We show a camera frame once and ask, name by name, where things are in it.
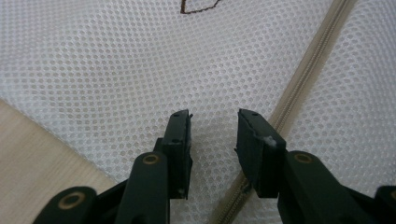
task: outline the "wooden surface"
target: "wooden surface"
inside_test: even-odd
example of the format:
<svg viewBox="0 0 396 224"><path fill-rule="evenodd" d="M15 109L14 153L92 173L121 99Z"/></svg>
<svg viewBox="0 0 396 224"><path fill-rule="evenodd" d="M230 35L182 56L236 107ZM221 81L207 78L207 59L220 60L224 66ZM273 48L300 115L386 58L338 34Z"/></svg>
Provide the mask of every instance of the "wooden surface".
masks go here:
<svg viewBox="0 0 396 224"><path fill-rule="evenodd" d="M63 189L115 183L70 147L0 100L0 223L32 223Z"/></svg>

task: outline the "zipper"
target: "zipper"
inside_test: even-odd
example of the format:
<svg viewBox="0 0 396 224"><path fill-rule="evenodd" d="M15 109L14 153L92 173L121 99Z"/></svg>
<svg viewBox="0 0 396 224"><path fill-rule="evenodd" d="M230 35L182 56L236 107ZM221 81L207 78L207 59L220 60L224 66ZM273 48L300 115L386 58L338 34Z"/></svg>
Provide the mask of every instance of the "zipper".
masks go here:
<svg viewBox="0 0 396 224"><path fill-rule="evenodd" d="M286 136L291 119L295 118L309 90L325 64L356 0L334 0L323 23L309 45L303 59L285 89L269 123L282 136ZM250 183L241 171L214 210L210 224L232 223L252 194Z"/></svg>

